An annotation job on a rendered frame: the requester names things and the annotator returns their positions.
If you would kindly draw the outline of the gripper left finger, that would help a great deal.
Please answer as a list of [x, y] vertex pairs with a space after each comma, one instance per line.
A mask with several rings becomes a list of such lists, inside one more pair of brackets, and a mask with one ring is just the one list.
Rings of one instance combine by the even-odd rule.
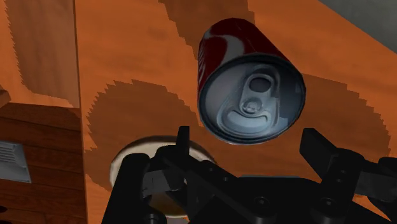
[[[196, 210], [188, 207], [188, 197], [198, 190], [194, 183], [186, 183], [185, 174], [162, 161], [162, 156], [177, 146], [185, 147], [178, 155], [193, 158], [189, 154], [187, 126], [179, 128], [175, 144], [158, 148], [152, 158], [145, 153], [124, 157], [101, 224], [168, 224], [164, 213], [150, 206], [152, 196], [157, 193], [166, 193], [187, 214], [188, 224], [248, 224], [245, 217], [206, 191], [198, 197], [204, 203], [202, 207]], [[220, 181], [229, 182], [234, 177], [209, 160], [195, 161]]]

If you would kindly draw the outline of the white wall vent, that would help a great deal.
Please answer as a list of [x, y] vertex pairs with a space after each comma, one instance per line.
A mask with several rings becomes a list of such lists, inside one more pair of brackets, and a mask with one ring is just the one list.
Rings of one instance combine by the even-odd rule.
[[0, 179], [31, 183], [22, 144], [0, 141]]

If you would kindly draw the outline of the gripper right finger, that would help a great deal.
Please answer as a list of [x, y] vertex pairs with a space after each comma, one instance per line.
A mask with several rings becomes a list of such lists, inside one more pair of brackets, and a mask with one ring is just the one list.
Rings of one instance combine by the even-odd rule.
[[397, 158], [371, 162], [363, 155], [338, 148], [314, 128], [304, 128], [299, 152], [321, 178], [310, 216], [316, 224], [381, 224], [376, 214], [353, 206], [363, 195], [397, 224]]

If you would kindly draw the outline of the white round plate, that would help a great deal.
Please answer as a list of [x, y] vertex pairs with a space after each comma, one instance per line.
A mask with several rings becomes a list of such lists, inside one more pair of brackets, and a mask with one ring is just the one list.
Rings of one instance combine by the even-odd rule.
[[[111, 187], [114, 186], [122, 160], [128, 154], [145, 153], [152, 158], [155, 156], [158, 148], [175, 143], [176, 136], [149, 136], [126, 145], [119, 151], [110, 164], [109, 182], [111, 183]], [[209, 152], [194, 141], [190, 141], [189, 154], [198, 161], [209, 160], [214, 164], [216, 163]], [[169, 196], [167, 196], [166, 193], [154, 194], [151, 198], [150, 206], [163, 212], [167, 218], [188, 218], [187, 214]]]

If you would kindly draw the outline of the red soda can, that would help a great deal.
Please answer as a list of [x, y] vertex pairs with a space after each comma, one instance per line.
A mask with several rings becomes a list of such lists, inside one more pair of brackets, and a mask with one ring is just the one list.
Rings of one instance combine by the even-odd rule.
[[216, 22], [198, 48], [197, 107], [204, 127], [230, 144], [260, 144], [300, 117], [302, 74], [253, 23]]

